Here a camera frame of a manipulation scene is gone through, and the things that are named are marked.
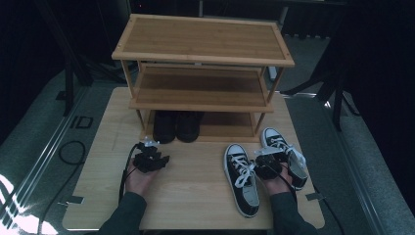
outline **shoe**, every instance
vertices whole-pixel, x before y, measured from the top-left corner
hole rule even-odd
[[[167,144],[176,137],[176,111],[156,111],[153,139],[160,141],[161,144]]]
[[[273,128],[265,128],[260,140],[263,148],[275,148],[272,155],[278,163],[288,163],[288,173],[293,177],[292,187],[301,190],[308,178],[304,171],[305,157],[293,145],[287,144],[284,137]]]
[[[203,112],[179,112],[176,127],[177,139],[186,143],[190,143],[198,139],[203,116]]]
[[[224,168],[238,211],[244,217],[254,217],[259,209],[254,164],[248,160],[242,146],[228,146],[224,155]]]

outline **black canvas sneaker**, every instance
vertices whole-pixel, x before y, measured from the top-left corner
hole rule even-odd
[[[293,177],[292,186],[301,190],[308,178],[305,173],[305,157],[293,145],[287,144],[284,137],[274,128],[267,127],[262,131],[261,144],[263,148],[273,147],[273,156],[280,163],[288,163],[288,173]]]
[[[244,148],[238,144],[228,146],[223,159],[225,174],[238,211],[244,217],[254,217],[259,209],[254,164],[248,160]]]

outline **shoe rack shelf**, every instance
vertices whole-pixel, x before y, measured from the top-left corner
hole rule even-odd
[[[156,110],[200,111],[198,141],[257,142],[278,80],[294,65],[275,23],[134,14],[113,59],[121,60],[143,136],[152,136]],[[135,79],[128,61],[138,62]],[[269,91],[268,66],[279,68]]]

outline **sleeve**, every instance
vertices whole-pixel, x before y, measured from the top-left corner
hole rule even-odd
[[[137,234],[147,203],[138,194],[127,192],[97,235]]]
[[[271,196],[270,200],[275,234],[317,234],[317,229],[299,214],[291,193],[275,194]]]

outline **white shoelace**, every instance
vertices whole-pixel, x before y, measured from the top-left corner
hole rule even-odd
[[[247,163],[245,155],[232,156],[231,162],[240,174],[240,176],[236,179],[235,186],[237,188],[242,188],[248,181],[251,173],[254,172],[255,165],[252,163]]]
[[[300,153],[296,148],[294,148],[293,145],[289,145],[284,142],[285,141],[282,137],[272,138],[271,146],[281,149],[282,151],[284,151],[284,153],[286,153],[286,155],[289,155],[290,151],[293,151],[297,157],[297,161],[299,162],[300,167],[305,168],[305,157],[302,155],[302,153]]]

